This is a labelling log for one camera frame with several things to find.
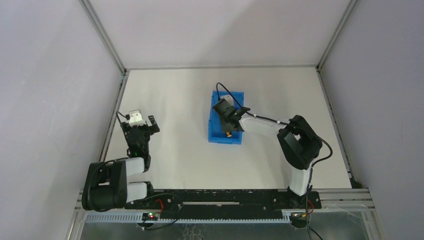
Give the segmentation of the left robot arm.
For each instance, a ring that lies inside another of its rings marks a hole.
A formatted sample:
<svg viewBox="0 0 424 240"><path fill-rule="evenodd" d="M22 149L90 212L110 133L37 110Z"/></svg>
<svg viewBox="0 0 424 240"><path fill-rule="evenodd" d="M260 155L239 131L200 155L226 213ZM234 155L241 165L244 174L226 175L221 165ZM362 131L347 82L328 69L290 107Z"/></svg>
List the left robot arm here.
<svg viewBox="0 0 424 240"><path fill-rule="evenodd" d="M153 115L145 121L138 111L127 115L126 119L120 126L127 143L127 156L89 165L81 197L86 211L121 209L148 196L148 181L130 182L128 177L149 170L149 141L160 128Z"/></svg>

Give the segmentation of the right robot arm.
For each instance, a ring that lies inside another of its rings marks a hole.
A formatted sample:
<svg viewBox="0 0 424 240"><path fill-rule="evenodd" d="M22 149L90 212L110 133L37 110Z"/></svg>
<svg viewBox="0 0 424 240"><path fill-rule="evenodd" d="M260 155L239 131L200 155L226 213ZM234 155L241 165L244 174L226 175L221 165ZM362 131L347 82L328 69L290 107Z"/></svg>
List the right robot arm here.
<svg viewBox="0 0 424 240"><path fill-rule="evenodd" d="M226 135L252 132L276 140L291 169L288 190L300 197L306 195L313 163L320 155L323 140L304 117L295 115L288 122L272 120L249 113L248 107L236 108L225 98L221 98L211 108L219 118L221 131Z"/></svg>

